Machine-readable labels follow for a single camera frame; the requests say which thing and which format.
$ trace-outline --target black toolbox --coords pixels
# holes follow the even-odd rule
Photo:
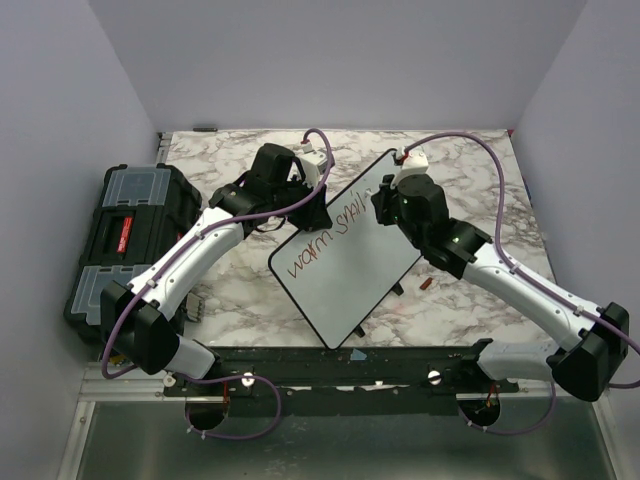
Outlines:
[[[100,293],[106,284],[126,285],[158,261],[193,226],[201,204],[200,192],[170,165],[107,171],[64,309],[83,340],[100,341]],[[185,303],[171,319],[178,333],[187,318]]]

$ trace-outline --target marble surface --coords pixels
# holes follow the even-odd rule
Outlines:
[[[295,150],[303,131],[244,130],[217,133],[177,132],[167,163],[178,167],[205,201],[218,187],[247,170],[264,143]],[[340,192],[388,148],[401,147],[433,132],[365,132],[327,130],[336,167],[329,177],[328,198]],[[547,278],[551,269],[506,131],[473,132],[495,149],[502,161],[506,189],[503,244],[522,263]],[[316,146],[321,145],[312,137]],[[498,180],[493,162],[474,143],[451,138],[423,147],[429,174],[445,190],[452,216],[486,232],[495,228]],[[321,346],[291,299],[267,267],[271,252],[295,229],[252,234],[219,260],[196,293],[206,299],[201,324],[185,335],[211,346]],[[433,283],[422,291],[428,277]],[[492,337],[511,342],[546,339],[533,322],[488,292],[459,281],[420,260],[402,280],[404,295],[388,295],[363,322],[364,338],[346,346],[469,345]]]

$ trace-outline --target gray wall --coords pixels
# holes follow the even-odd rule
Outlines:
[[[584,0],[89,0],[161,130],[513,127]]]
[[[519,122],[516,155],[558,282],[632,315],[640,338],[640,2],[589,0]],[[630,353],[616,376],[635,381]],[[614,408],[640,473],[640,391]]]
[[[157,138],[84,0],[0,15],[0,465],[55,478],[86,352],[62,320],[105,170]]]

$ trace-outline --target cable clip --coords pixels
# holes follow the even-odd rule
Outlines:
[[[399,148],[393,154],[393,163],[396,165],[402,165],[409,156],[409,152],[405,151],[404,147]]]
[[[520,266],[521,266],[521,265],[522,265],[522,264],[521,264],[520,262],[516,262],[516,263],[514,263],[514,264],[513,264],[513,267],[511,267],[511,268],[509,269],[509,273],[510,273],[511,275],[514,275],[514,274],[518,271],[518,269],[520,268]]]

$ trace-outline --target whiteboard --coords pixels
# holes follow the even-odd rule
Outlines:
[[[398,168],[386,152],[331,200],[332,228],[298,230],[269,257],[269,269],[328,348],[338,348],[420,258],[398,227],[378,224],[365,193],[376,193]]]

